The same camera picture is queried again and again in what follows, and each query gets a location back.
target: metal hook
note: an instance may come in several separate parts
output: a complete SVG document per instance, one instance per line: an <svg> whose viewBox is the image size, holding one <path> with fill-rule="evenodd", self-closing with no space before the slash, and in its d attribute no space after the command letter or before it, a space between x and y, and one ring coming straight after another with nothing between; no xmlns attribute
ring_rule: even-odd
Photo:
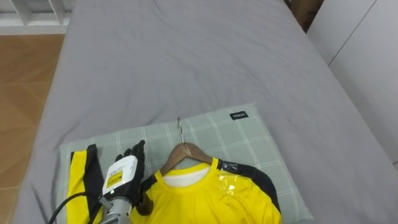
<svg viewBox="0 0 398 224"><path fill-rule="evenodd" d="M184 141L184 136L182 135L182 125L181 125L180 117L178 117L178 120L177 120L177 128L180 129L181 142L184 143L185 141Z"/></svg>

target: wooden floor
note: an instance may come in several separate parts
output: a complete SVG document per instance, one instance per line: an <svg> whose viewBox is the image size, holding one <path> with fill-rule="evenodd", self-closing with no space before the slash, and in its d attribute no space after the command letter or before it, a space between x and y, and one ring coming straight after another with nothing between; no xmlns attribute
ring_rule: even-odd
<svg viewBox="0 0 398 224"><path fill-rule="evenodd" d="M9 223L63 35L0 36L0 223Z"/></svg>

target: bed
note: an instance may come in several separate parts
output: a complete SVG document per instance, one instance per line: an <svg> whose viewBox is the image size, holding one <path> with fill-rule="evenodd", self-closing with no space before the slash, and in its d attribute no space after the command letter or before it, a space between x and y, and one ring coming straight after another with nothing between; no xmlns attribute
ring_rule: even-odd
<svg viewBox="0 0 398 224"><path fill-rule="evenodd" d="M59 145L255 102L315 223L397 223L397 172L282 0L78 1L14 223L57 206Z"/></svg>

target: wooden hanger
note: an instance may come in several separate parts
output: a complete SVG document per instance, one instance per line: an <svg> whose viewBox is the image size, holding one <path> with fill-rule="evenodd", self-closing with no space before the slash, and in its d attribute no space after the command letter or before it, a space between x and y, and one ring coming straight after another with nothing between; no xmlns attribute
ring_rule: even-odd
<svg viewBox="0 0 398 224"><path fill-rule="evenodd" d="M207 164L213 162L213 158L207 156L198 146L190 142L183 142L174 147L166 163L160 169L160 174L164 176L186 157L206 162Z"/></svg>

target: yellow garment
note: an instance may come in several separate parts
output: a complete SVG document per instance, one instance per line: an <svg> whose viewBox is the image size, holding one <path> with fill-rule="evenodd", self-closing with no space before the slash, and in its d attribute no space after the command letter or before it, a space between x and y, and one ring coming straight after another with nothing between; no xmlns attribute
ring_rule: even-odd
<svg viewBox="0 0 398 224"><path fill-rule="evenodd" d="M142 187L153 200L154 209L149 216L141 216L134 209L132 223L282 223L275 187L268 176L256 168L213 158L211 166L199 164L171 170L166 176L192 174L206 168L210 168L207 174L187 187L167 185L160 171L150 176ZM96 148L74 152L68 197L83 191L100 194L103 182ZM98 211L89 200L77 197L67 203L67 223L88 222ZM94 223L98 223L101 216L99 211Z"/></svg>
<svg viewBox="0 0 398 224"><path fill-rule="evenodd" d="M272 203L270 196L257 186L251 177L245 177L223 170L228 164L239 172L237 166L252 171L253 167L227 163L213 158L209 172L188 187L170 187L157 171L155 181L146 191L154 201L151 215L143 217L136 209L132 213L133 224L140 223L266 223L280 224L279 206ZM184 175L205 169L208 164L182 170L171 170L166 176ZM256 169L255 178L268 178Z"/></svg>
<svg viewBox="0 0 398 224"><path fill-rule="evenodd" d="M73 152L67 197L86 191L96 195L102 194L104 180L96 153L95 145L89 146L84 151ZM102 208L98 211L96 210L97 206L97 201L93 198L83 196L74 198L66 204L66 223L86 224L92 213L97 213L94 223L99 223L102 217Z"/></svg>

